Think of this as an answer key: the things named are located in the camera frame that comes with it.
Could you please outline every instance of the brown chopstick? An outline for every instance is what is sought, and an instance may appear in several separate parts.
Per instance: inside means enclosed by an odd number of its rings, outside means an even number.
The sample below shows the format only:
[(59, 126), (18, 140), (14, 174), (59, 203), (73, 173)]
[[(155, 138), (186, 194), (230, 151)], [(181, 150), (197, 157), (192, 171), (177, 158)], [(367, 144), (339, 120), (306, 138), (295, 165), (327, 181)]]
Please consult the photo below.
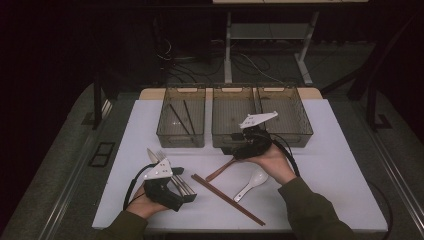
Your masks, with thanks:
[(198, 183), (202, 184), (204, 187), (209, 189), (211, 192), (215, 193), (218, 197), (222, 198), (224, 201), (232, 205), (233, 207), (237, 208), (240, 212), (244, 213), (246, 216), (251, 218), (253, 221), (257, 222), (259, 225), (264, 226), (265, 223), (257, 218), (255, 215), (247, 211), (245, 208), (240, 206), (238, 203), (234, 202), (233, 199), (229, 198), (227, 195), (225, 195), (223, 192), (221, 192), (219, 189), (214, 187), (212, 184), (206, 182), (203, 178), (201, 178), (199, 175), (194, 174), (191, 175), (191, 177), (196, 180)]

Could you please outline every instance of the floor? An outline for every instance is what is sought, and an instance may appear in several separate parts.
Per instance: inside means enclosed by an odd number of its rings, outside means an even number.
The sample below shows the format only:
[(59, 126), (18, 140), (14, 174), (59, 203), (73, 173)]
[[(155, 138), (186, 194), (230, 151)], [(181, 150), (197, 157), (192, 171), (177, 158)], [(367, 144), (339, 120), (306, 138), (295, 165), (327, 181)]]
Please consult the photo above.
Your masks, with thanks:
[[(168, 82), (223, 82), (223, 45), (220, 41), (212, 43), (214, 53), (210, 61), (198, 62), (184, 53), (175, 56), (175, 62), (169, 64)], [(293, 58), (300, 47), (293, 42), (235, 42), (232, 46), (233, 82), (278, 80), (303, 86)], [(312, 87), (321, 89), (355, 70), (373, 47), (371, 43), (311, 45), (305, 62), (314, 82)], [(424, 203), (423, 145), (381, 94), (377, 98), (377, 113), (386, 116), (392, 128), (377, 133), (371, 131), (364, 121), (366, 99), (349, 101), (346, 97), (349, 86), (343, 85), (324, 97), (330, 101), (358, 165), (391, 226), (388, 233), (358, 233), (358, 238), (422, 239), (424, 232), (416, 222), (423, 219), (422, 210), (420, 213)], [(90, 125), (92, 92), (90, 86), (75, 102), (2, 240), (93, 239), (96, 235), (98, 230), (91, 228), (91, 223), (138, 92), (122, 92), (109, 105), (105, 104), (104, 120), (96, 131)], [(115, 143), (109, 163), (104, 168), (89, 167), (87, 163), (101, 142)], [(400, 177), (388, 174), (388, 166), (391, 169), (394, 166)], [(295, 239), (291, 234), (168, 234), (160, 237)]]

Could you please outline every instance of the gray carpet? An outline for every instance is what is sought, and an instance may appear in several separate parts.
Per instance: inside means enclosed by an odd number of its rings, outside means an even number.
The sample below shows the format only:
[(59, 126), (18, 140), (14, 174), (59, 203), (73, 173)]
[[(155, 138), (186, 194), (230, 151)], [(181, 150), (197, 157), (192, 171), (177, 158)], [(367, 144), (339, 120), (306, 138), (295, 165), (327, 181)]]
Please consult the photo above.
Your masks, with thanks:
[[(301, 84), (301, 76), (294, 63), (293, 53), (299, 48), (297, 45), (281, 43), (273, 46), (277, 50), (272, 53), (258, 55), (247, 51), (245, 55), (261, 68), (263, 72), (278, 79), (296, 80)], [(306, 64), (310, 68), (314, 87), (322, 88), (346, 75), (360, 66), (372, 50), (372, 44), (335, 44), (313, 45), (306, 57)], [(246, 46), (235, 50), (242, 52)], [(270, 81), (262, 74), (258, 74), (244, 56), (236, 56), (237, 66), (233, 67), (234, 82)], [(211, 63), (187, 63), (181, 65), (191, 70), (187, 73), (171, 70), (170, 82), (179, 82), (181, 79), (190, 82), (193, 78), (199, 82), (223, 82), (222, 54), (212, 59)], [(422, 239), (408, 209), (400, 197), (399, 192), (387, 174), (379, 150), (373, 142), (370, 131), (364, 124), (364, 108), (361, 102), (350, 102), (345, 93), (349, 84), (330, 93), (327, 98), (339, 121), (339, 124), (348, 140), (349, 146), (358, 162), (365, 178), (372, 184), (370, 188), (379, 203), (383, 214), (389, 221), (389, 206), (393, 211), (393, 229), (388, 239)], [(2, 240), (8, 239), (92, 239), (96, 230), (91, 228), (101, 194), (103, 192), (109, 171), (113, 165), (113, 158), (119, 148), (119, 143), (125, 130), (126, 122), (132, 105), (138, 93), (121, 93), (116, 101), (112, 102), (112, 110), (97, 131), (91, 130), (90, 125), (81, 125), (87, 113), (93, 112), (92, 89), (87, 88), (75, 103), (66, 123), (58, 134), (47, 154), (33, 183), (28, 188), (18, 209), (2, 235)], [(377, 135), (388, 149), (396, 162), (402, 176), (411, 188), (419, 202), (424, 202), (423, 174), (424, 150), (402, 118), (393, 110), (393, 107), (379, 95), (377, 113), (384, 114), (392, 129), (379, 130)], [(93, 155), (100, 142), (114, 142), (115, 147), (111, 160), (105, 168), (87, 166), (87, 161)], [(73, 184), (70, 191), (66, 186)], [(44, 229), (49, 216), (58, 216), (56, 222)], [(358, 234), (359, 239), (382, 239), (385, 233)], [(169, 234), (162, 236), (166, 239), (292, 239), (290, 234), (269, 235), (181, 235)]]

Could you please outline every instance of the green sleeve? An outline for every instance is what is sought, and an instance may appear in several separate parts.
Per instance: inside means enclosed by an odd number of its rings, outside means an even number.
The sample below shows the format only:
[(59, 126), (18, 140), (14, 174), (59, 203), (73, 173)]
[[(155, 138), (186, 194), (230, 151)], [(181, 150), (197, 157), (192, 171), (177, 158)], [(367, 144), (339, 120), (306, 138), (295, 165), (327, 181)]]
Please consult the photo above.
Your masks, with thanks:
[(303, 179), (295, 178), (278, 191), (286, 201), (288, 220), (298, 239), (356, 239), (331, 202), (312, 192)]
[(113, 223), (101, 230), (96, 240), (140, 240), (146, 229), (147, 221), (133, 213), (122, 211)]

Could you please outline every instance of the white spoon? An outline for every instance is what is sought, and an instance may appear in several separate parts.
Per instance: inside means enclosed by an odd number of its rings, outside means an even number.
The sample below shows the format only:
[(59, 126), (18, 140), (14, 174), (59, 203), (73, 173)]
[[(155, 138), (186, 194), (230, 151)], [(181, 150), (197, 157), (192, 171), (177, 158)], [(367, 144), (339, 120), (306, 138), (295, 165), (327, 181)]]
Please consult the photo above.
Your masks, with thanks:
[(234, 201), (239, 202), (240, 199), (246, 194), (250, 189), (261, 185), (266, 182), (268, 179), (268, 174), (261, 168), (257, 168), (250, 177), (249, 183), (244, 187), (235, 197)]

